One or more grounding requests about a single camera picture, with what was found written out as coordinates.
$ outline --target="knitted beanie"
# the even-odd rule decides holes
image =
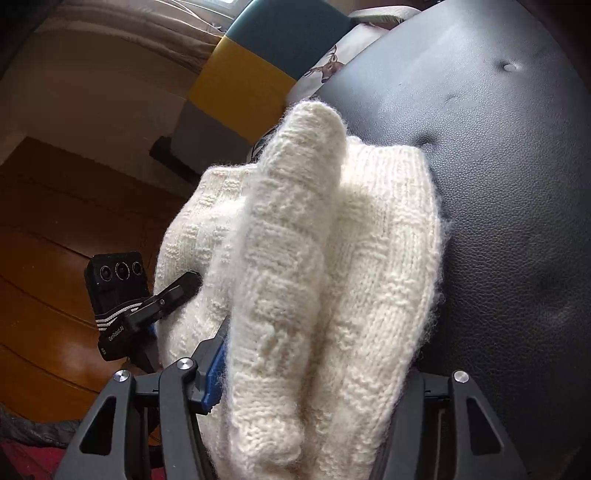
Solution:
[[[421,151],[347,138],[320,102],[296,105],[258,164],[205,172],[155,291],[189,269],[204,284],[157,330],[168,365],[232,316],[225,395],[198,417],[221,480],[369,476],[441,251]]]

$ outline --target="red fabric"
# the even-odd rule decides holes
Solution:
[[[66,452],[59,448],[27,447],[12,440],[3,440],[0,445],[17,472],[22,476],[33,475],[35,480],[52,480]],[[152,480],[166,480],[164,468],[153,469]]]

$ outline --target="yellow cushion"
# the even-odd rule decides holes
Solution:
[[[204,113],[251,144],[283,115],[296,81],[271,63],[223,37],[189,92]]]

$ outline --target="wooden floor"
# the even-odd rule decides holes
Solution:
[[[32,138],[17,147],[0,166],[0,402],[35,421],[85,415],[122,363],[96,348],[88,259],[138,250],[152,279],[182,204]]]

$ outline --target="blue gripper pad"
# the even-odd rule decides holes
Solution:
[[[210,413],[212,408],[220,403],[223,393],[223,375],[226,368],[226,342],[222,343],[213,359],[212,366],[207,372],[205,396],[203,397],[203,411]]]

